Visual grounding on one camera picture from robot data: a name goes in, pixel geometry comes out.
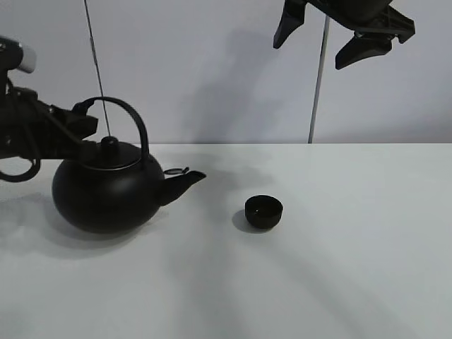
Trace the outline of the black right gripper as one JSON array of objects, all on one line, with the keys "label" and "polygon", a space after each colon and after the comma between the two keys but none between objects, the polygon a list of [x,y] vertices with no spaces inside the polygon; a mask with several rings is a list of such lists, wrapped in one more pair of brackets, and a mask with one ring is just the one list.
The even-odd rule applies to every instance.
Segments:
[{"label": "black right gripper", "polygon": [[335,56],[335,69],[341,70],[363,59],[384,56],[392,50],[391,36],[403,44],[415,34],[412,19],[395,10],[390,1],[302,1],[285,0],[280,22],[273,37],[273,48],[282,47],[287,38],[304,24],[307,4],[311,4],[343,27],[376,33],[354,36]]}]

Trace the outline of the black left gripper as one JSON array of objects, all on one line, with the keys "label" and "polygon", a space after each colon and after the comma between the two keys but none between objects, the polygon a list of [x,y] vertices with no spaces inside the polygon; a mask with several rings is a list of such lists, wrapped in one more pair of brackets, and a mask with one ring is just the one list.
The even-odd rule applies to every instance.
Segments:
[{"label": "black left gripper", "polygon": [[41,101],[37,92],[16,87],[1,71],[1,158],[70,159],[90,162],[100,155],[96,134],[98,118],[88,110],[94,99],[63,109]]}]

